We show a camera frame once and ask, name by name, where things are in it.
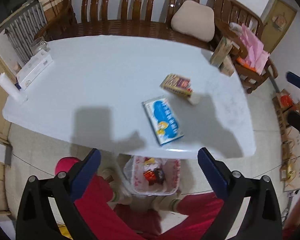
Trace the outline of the white red trash bag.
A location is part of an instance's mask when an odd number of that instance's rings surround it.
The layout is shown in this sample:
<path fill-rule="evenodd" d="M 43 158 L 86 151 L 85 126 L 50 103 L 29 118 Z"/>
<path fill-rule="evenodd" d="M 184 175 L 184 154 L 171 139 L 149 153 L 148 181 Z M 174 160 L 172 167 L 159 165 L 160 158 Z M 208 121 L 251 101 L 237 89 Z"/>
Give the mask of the white red trash bag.
<path fill-rule="evenodd" d="M 162 168 L 164 183 L 154 182 L 153 171 Z M 169 196 L 179 189 L 181 162 L 179 159 L 161 159 L 133 156 L 123 168 L 129 190 L 140 196 Z"/>

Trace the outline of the open cardboard box red contents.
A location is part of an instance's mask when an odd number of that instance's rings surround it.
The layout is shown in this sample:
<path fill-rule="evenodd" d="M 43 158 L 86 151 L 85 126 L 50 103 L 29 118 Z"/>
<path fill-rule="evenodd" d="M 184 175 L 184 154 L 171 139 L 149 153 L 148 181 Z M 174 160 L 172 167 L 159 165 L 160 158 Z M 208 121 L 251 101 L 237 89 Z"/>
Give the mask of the open cardboard box red contents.
<path fill-rule="evenodd" d="M 282 114 L 285 120 L 289 112 L 295 111 L 300 114 L 300 101 L 294 101 L 290 93 L 285 89 L 279 93 L 275 93 L 273 103 L 276 111 L 279 111 L 279 114 Z"/>

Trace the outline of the row of cardboard boxes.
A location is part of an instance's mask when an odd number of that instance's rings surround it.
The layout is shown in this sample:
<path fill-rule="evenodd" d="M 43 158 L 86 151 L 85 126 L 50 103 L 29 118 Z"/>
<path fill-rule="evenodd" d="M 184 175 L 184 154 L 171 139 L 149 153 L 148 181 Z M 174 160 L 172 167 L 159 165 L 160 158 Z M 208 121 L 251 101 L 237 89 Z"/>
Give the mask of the row of cardboard boxes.
<path fill-rule="evenodd" d="M 300 190 L 300 133 L 289 126 L 286 118 L 289 110 L 282 111 L 275 106 L 281 134 L 281 158 L 280 179 L 283 182 L 283 191 Z"/>

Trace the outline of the red trouser legs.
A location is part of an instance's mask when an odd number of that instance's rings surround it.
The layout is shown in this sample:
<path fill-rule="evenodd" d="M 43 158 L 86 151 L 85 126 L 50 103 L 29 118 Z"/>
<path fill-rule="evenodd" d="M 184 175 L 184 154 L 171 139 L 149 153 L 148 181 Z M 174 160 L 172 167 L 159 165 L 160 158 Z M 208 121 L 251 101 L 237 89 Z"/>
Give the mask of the red trouser legs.
<path fill-rule="evenodd" d="M 150 209 L 138 212 L 130 205 L 109 202 L 111 198 L 108 183 L 94 175 L 83 196 L 74 202 L 98 239 L 201 239 L 224 204 L 213 192 L 183 199 L 174 194 L 156 197 Z M 161 211 L 186 215 L 186 219 L 162 232 Z"/>

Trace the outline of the pink plastic bag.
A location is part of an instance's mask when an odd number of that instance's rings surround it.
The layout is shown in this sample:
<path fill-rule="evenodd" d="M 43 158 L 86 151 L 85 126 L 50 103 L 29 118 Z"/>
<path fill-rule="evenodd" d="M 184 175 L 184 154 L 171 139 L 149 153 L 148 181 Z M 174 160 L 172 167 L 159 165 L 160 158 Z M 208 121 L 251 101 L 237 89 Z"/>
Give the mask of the pink plastic bag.
<path fill-rule="evenodd" d="M 236 61 L 243 67 L 261 75 L 269 58 L 269 53 L 263 49 L 264 44 L 244 24 L 242 24 L 242 33 L 239 39 L 246 47 L 248 55 L 244 59 L 238 57 Z"/>

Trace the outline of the blue cartoon medicine box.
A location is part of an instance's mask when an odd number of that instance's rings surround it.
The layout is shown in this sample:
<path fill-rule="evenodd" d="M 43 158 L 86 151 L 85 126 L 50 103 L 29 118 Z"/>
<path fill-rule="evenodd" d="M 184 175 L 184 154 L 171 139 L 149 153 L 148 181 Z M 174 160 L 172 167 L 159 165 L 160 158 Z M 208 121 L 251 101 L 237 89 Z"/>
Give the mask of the blue cartoon medicine box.
<path fill-rule="evenodd" d="M 160 146 L 184 136 L 168 99 L 164 96 L 144 101 L 142 106 Z"/>

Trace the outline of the brown wooden door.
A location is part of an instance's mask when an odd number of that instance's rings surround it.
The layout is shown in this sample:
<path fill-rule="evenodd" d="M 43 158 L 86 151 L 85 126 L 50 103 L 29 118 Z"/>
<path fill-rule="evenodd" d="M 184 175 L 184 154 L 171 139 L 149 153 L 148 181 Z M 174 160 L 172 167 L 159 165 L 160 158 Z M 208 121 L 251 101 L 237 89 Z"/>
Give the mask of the brown wooden door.
<path fill-rule="evenodd" d="M 274 0 L 266 19 L 261 41 L 264 50 L 272 53 L 282 40 L 298 11 L 283 0 Z"/>

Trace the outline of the small brown carton box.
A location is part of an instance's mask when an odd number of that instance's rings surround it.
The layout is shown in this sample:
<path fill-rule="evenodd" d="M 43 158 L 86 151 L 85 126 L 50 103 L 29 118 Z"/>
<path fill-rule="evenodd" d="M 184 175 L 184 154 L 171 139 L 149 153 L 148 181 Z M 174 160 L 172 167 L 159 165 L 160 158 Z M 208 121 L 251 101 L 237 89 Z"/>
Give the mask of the small brown carton box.
<path fill-rule="evenodd" d="M 219 71 L 228 77 L 231 77 L 234 74 L 235 67 L 229 55 L 226 56 L 226 58 L 223 60 L 222 64 L 219 67 Z"/>

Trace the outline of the yellow purple snack box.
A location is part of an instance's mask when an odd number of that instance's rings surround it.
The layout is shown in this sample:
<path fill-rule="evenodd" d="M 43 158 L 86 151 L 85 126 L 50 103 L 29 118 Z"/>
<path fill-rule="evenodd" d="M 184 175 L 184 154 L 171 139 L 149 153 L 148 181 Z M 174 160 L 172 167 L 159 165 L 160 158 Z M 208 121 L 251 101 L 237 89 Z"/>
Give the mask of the yellow purple snack box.
<path fill-rule="evenodd" d="M 171 73 L 165 77 L 160 87 L 186 99 L 192 105 L 200 103 L 201 96 L 192 90 L 191 80 L 189 78 Z"/>

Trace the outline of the white tissue box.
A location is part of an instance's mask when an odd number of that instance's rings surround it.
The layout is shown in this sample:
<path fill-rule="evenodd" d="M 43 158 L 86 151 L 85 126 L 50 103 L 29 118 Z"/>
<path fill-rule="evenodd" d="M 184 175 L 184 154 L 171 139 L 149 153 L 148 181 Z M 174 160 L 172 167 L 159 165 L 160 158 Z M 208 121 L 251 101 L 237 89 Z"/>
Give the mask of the white tissue box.
<path fill-rule="evenodd" d="M 51 63 L 53 59 L 45 50 L 39 51 L 30 58 L 29 62 L 17 73 L 17 81 L 21 89 L 25 90 L 34 79 Z"/>

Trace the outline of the white tube bottle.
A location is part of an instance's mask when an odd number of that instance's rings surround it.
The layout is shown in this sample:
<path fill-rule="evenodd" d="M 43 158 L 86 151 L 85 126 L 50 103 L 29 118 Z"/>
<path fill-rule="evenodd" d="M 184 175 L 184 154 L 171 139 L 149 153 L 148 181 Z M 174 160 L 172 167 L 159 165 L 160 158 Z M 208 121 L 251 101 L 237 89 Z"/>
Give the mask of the white tube bottle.
<path fill-rule="evenodd" d="M 14 101 L 18 103 L 27 101 L 27 95 L 21 92 L 5 73 L 0 74 L 0 86 Z"/>

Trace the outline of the beige cushion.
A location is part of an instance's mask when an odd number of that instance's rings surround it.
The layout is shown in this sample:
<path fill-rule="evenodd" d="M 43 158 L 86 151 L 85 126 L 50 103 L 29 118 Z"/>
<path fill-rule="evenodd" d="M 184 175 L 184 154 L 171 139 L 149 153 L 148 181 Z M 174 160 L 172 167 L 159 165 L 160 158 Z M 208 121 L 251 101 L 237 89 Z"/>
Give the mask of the beige cushion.
<path fill-rule="evenodd" d="M 213 9 L 192 0 L 185 1 L 171 19 L 174 31 L 210 42 L 215 34 Z"/>

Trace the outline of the glass mug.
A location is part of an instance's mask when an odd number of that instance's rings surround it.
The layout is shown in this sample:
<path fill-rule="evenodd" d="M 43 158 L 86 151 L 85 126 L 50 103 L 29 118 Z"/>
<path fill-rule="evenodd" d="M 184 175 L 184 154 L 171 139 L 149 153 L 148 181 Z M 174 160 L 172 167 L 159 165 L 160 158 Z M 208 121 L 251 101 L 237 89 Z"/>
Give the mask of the glass mug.
<path fill-rule="evenodd" d="M 32 52 L 32 55 L 36 55 L 38 52 L 40 52 L 41 50 L 44 50 L 46 52 L 50 51 L 50 48 L 47 44 L 47 42 L 44 40 L 43 37 L 39 37 L 37 39 L 35 39 L 31 45 L 30 45 L 30 50 Z"/>

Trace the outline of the grey radiator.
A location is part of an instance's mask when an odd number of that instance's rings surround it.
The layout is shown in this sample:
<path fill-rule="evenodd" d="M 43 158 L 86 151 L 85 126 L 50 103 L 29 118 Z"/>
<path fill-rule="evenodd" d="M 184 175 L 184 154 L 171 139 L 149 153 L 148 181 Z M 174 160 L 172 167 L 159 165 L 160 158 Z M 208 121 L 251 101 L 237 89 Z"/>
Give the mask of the grey radiator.
<path fill-rule="evenodd" d="M 8 21 L 5 34 L 22 63 L 25 64 L 33 56 L 30 46 L 36 33 L 46 24 L 43 7 L 37 1 L 17 12 Z"/>

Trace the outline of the long wooden bench sofa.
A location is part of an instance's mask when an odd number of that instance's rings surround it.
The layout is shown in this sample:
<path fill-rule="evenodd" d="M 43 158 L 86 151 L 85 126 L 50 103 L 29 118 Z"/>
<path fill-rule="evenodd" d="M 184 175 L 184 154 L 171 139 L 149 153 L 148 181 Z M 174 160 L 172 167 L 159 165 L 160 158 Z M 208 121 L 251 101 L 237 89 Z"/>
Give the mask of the long wooden bench sofa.
<path fill-rule="evenodd" d="M 62 38 L 119 35 L 159 38 L 175 41 L 200 48 L 212 49 L 212 42 L 225 33 L 221 23 L 221 7 L 223 0 L 215 0 L 212 26 L 215 31 L 212 41 L 200 41 L 198 38 L 173 30 L 171 22 L 186 1 L 196 5 L 200 0 L 168 0 L 167 14 L 164 22 L 152 21 L 154 0 L 121 0 L 120 18 L 108 18 L 109 0 L 63 0 L 61 12 L 47 23 L 36 37 L 46 41 Z"/>

